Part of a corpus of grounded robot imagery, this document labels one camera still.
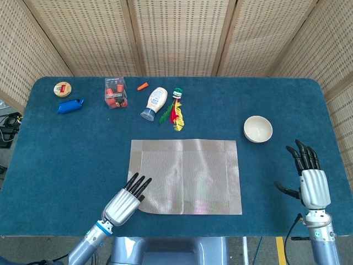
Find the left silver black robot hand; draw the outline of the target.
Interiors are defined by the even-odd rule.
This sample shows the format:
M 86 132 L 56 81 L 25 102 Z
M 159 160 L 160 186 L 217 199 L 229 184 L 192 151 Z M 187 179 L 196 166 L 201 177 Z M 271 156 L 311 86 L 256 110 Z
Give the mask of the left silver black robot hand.
M 145 199 L 143 192 L 151 181 L 152 178 L 139 177 L 139 173 L 136 172 L 108 202 L 102 212 L 102 220 L 113 226 L 121 226 L 127 222 Z

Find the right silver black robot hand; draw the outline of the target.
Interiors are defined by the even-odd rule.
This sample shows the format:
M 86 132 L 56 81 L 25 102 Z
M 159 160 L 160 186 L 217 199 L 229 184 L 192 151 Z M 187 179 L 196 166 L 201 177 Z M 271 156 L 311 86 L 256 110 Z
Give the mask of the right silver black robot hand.
M 275 181 L 275 187 L 283 194 L 289 195 L 301 201 L 309 210 L 325 209 L 330 203 L 330 192 L 326 174 L 321 170 L 317 153 L 299 139 L 295 140 L 298 150 L 286 146 L 286 150 L 292 155 L 299 176 L 299 190 L 284 187 Z

